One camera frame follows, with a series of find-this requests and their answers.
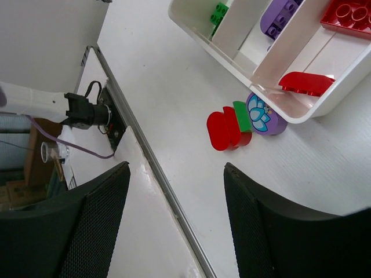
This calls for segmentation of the red lego plate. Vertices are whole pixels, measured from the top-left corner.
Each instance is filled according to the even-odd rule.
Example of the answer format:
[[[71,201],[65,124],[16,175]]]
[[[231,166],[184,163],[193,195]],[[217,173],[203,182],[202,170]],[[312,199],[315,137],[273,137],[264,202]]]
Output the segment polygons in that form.
[[[370,1],[330,1],[320,23],[325,29],[370,40]]]

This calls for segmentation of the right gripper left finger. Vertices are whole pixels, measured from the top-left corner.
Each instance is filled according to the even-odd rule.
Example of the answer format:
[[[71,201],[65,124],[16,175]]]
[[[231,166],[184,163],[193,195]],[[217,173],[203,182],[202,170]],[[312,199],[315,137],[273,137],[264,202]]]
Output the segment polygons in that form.
[[[121,162],[70,191],[1,212],[1,277],[107,277],[129,181]]]

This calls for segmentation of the green lego brick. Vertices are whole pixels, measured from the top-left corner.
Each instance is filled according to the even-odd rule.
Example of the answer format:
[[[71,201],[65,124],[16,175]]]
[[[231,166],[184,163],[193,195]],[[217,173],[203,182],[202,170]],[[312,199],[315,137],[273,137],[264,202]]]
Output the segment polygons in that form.
[[[216,5],[215,10],[210,17],[210,22],[214,25],[214,29],[213,29],[213,32],[212,32],[211,36],[213,36],[216,33],[221,21],[223,20],[224,16],[226,15],[228,9],[229,9],[229,7],[226,6],[225,4],[221,3],[221,2],[219,2]]]

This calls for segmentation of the red lego brick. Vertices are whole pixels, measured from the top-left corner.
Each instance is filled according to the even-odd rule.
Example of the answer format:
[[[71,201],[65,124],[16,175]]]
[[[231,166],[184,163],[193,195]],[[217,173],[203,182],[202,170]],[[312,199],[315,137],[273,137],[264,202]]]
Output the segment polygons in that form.
[[[284,75],[278,84],[286,92],[320,97],[334,82],[335,79],[325,75],[294,71]]]

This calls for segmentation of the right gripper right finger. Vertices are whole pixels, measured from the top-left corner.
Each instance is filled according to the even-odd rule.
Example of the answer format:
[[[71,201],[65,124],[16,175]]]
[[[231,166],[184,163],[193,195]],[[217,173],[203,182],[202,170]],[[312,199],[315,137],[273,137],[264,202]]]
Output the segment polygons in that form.
[[[370,209],[339,216],[295,203],[224,167],[240,277],[369,277]]]

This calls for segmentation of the purple paw lego piece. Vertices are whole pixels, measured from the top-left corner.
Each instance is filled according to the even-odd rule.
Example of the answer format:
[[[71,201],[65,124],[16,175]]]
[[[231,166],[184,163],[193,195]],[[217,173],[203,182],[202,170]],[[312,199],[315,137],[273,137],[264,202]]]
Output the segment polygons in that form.
[[[250,93],[246,108],[252,129],[262,136],[276,136],[283,133],[288,123],[268,106],[260,97]]]

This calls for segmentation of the red green lego cluster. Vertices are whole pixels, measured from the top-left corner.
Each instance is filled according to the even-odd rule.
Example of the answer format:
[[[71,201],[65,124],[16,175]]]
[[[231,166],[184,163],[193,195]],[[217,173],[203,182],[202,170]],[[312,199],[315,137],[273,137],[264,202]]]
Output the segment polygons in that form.
[[[252,124],[246,103],[242,101],[234,101],[232,107],[223,107],[222,112],[212,112],[206,127],[211,145],[217,151],[246,146],[252,139]]]

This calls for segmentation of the purple rounded lego piece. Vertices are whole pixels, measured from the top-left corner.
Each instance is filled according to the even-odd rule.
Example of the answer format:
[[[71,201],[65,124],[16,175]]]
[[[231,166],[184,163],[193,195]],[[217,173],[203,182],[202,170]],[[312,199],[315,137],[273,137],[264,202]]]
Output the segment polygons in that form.
[[[303,1],[273,0],[260,20],[262,33],[276,40]]]

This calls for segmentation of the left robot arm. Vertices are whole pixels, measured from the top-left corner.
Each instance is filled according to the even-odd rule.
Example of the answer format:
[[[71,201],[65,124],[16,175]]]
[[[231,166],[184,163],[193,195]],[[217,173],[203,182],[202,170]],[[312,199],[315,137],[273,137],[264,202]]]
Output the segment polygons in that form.
[[[52,93],[1,82],[1,112],[47,119],[78,129],[107,126],[111,108],[73,93]]]

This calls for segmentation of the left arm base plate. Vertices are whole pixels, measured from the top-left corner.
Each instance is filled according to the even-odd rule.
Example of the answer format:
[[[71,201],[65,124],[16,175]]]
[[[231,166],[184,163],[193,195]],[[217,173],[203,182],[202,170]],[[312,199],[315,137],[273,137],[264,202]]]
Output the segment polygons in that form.
[[[107,87],[103,88],[99,96],[97,97],[99,104],[106,105],[111,110],[110,123],[100,130],[108,137],[112,150],[115,152],[119,145],[122,136],[125,133],[127,125],[123,121],[121,114],[112,98],[112,95]]]

